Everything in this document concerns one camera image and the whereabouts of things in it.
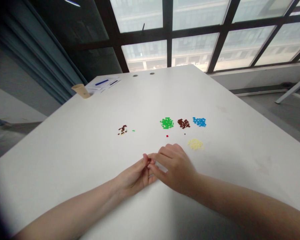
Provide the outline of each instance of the window frame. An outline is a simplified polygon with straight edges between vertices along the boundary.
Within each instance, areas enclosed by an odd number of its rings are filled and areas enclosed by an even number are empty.
[[[197,35],[203,35],[209,33],[219,33],[219,37],[217,39],[214,50],[212,52],[210,64],[208,66],[208,70],[207,70],[208,74],[214,72],[224,72],[224,71],[232,71],[238,69],[257,68],[257,67],[264,67],[264,66],[296,63],[296,62],[300,62],[298,61],[300,59],[300,51],[289,62],[255,66],[256,62],[259,60],[261,55],[264,53],[265,49],[268,47],[270,42],[273,40],[275,35],[278,33],[278,31],[284,24],[300,22],[300,15],[290,16],[290,14],[293,11],[299,10],[300,7],[296,7],[298,2],[299,0],[294,0],[289,6],[284,16],[281,17],[256,19],[256,20],[232,23],[232,20],[237,11],[240,1],[231,0],[229,2],[228,10],[226,12],[222,25],[204,26],[198,28],[172,31],[173,0],[162,0],[163,28],[120,33],[110,0],[103,0],[103,1],[95,0],[95,4],[101,15],[101,19],[108,33],[109,39],[105,41],[76,44],[76,45],[63,46],[63,47],[67,52],[104,48],[104,47],[113,47],[117,59],[119,61],[120,67],[122,69],[122,72],[127,73],[129,72],[129,69],[121,48],[121,46],[123,45],[167,40],[167,67],[171,67],[173,38],[190,37],[190,36],[197,36]],[[220,52],[222,50],[223,44],[227,38],[229,31],[256,28],[256,27],[266,27],[266,26],[275,26],[275,28],[270,34],[270,36],[268,37],[268,39],[265,41],[263,46],[261,47],[260,51],[255,56],[250,66],[214,71],[215,65],[217,63],[217,60],[219,58]]]

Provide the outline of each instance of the paper cup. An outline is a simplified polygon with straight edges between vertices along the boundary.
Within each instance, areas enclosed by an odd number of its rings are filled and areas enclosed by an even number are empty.
[[[71,89],[76,91],[76,93],[78,93],[83,98],[90,97],[90,94],[88,93],[87,89],[83,84],[74,85]]]

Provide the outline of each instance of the floor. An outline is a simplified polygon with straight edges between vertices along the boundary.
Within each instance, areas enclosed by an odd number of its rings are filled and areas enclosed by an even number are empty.
[[[300,99],[290,95],[276,104],[275,101],[283,94],[260,94],[240,99],[300,142]]]
[[[283,93],[271,93],[240,99],[300,142],[300,99],[290,96],[281,104],[276,104],[275,100],[282,95]],[[39,123],[0,126],[0,157],[38,125]]]
[[[0,126],[0,157],[16,145],[40,123],[16,124]]]

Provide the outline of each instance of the hand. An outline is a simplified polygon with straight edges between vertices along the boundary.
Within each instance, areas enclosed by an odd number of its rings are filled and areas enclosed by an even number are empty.
[[[155,176],[149,178],[153,174],[152,170],[149,170],[147,167],[150,163],[154,164],[155,161],[149,159],[147,154],[143,154],[142,159],[116,177],[117,182],[121,186],[123,198],[137,194],[143,188],[157,180]]]
[[[149,164],[149,169],[157,178],[173,190],[191,195],[198,173],[182,147],[178,144],[167,144],[161,147],[158,153],[149,154],[149,158],[168,169],[165,173],[153,163]]]

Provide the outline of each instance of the wall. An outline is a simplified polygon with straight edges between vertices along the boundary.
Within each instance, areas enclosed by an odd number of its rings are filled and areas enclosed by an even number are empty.
[[[0,49],[0,89],[45,116],[61,105]]]
[[[300,81],[300,63],[235,70],[210,74],[214,80],[229,90],[279,85]]]
[[[0,119],[9,123],[42,122],[47,116],[0,89]]]

